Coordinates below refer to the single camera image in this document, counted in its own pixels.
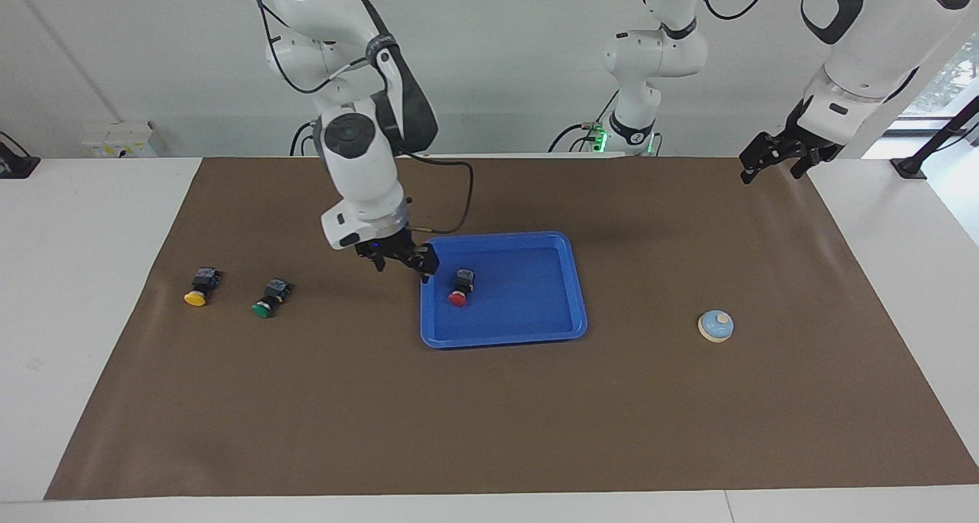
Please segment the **red push button switch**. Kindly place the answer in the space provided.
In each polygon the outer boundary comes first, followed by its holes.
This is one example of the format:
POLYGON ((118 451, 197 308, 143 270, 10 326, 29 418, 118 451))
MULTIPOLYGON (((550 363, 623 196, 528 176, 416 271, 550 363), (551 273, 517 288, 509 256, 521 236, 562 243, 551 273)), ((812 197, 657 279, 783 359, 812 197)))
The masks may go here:
POLYGON ((465 307, 469 296, 474 292, 476 273, 471 268, 458 268, 447 296, 451 306, 465 307))

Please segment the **green push button switch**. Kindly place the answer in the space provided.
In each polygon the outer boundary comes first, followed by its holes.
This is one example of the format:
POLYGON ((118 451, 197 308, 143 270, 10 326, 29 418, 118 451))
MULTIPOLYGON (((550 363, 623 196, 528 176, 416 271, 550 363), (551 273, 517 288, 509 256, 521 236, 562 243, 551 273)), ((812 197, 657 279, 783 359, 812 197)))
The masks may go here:
POLYGON ((252 304, 252 312, 260 318, 272 318, 277 308, 286 303, 291 296, 291 283, 280 278, 273 278, 265 286, 262 297, 252 304))

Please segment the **light blue desk bell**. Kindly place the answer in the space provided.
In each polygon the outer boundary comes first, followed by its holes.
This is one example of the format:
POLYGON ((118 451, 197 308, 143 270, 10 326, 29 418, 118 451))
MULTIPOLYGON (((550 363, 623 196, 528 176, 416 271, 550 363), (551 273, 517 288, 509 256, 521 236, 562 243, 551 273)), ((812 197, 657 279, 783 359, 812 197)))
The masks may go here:
POLYGON ((727 311, 708 310, 699 316, 697 328, 707 341, 721 344, 732 337, 735 323, 727 311))

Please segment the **yellow push button switch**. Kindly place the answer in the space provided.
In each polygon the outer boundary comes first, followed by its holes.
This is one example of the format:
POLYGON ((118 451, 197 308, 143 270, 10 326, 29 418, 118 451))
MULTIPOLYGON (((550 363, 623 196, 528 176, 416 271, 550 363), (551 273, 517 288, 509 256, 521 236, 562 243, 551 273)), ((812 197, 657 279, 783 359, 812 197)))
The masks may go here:
POLYGON ((223 273, 218 268, 199 268, 191 282, 191 290, 183 299, 189 306, 203 307, 209 301, 210 295, 220 285, 223 273))

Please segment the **blue plastic tray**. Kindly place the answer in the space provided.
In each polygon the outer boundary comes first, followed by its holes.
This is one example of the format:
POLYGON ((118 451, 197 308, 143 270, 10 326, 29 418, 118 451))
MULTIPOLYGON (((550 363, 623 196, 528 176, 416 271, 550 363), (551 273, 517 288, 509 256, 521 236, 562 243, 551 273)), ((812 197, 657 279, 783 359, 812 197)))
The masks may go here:
POLYGON ((430 348, 553 343, 587 332, 581 282, 565 234, 445 236, 431 244, 440 266, 420 293, 421 339, 430 348), (465 307, 447 299, 458 268, 476 273, 465 307))

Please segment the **black stand with foot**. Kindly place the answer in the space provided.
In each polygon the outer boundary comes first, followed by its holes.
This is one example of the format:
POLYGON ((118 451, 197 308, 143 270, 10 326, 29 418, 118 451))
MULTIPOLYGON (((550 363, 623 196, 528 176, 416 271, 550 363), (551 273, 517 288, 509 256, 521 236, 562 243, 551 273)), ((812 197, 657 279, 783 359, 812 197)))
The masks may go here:
POLYGON ((936 132, 922 147, 912 156, 906 158, 892 158, 890 161, 895 172, 901 178, 909 180, 926 180, 922 167, 925 162, 936 154, 968 138, 970 134, 979 132, 979 95, 976 95, 964 108, 945 123, 939 132, 936 132))

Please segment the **brown table mat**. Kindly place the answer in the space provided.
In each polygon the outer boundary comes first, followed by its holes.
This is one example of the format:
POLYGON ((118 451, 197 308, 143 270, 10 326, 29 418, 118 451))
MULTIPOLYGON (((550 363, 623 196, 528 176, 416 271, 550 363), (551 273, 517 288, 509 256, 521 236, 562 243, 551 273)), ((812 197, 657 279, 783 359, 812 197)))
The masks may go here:
POLYGON ((333 251, 312 158, 210 158, 47 489, 514 494, 977 484, 810 179, 728 158, 482 160, 469 233, 570 238, 590 328, 437 351, 416 274, 333 251), (206 306, 184 300, 218 268, 206 306), (272 318, 252 304, 291 283, 272 318), (727 311, 730 339, 697 320, 727 311))

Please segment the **black clamp mount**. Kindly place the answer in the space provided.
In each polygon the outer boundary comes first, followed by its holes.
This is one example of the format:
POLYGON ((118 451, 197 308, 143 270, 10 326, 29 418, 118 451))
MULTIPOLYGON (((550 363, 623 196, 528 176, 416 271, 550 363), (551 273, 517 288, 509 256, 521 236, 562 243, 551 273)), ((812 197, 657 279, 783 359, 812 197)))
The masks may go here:
POLYGON ((38 167, 34 156, 13 137, 0 130, 0 179, 25 179, 38 167))

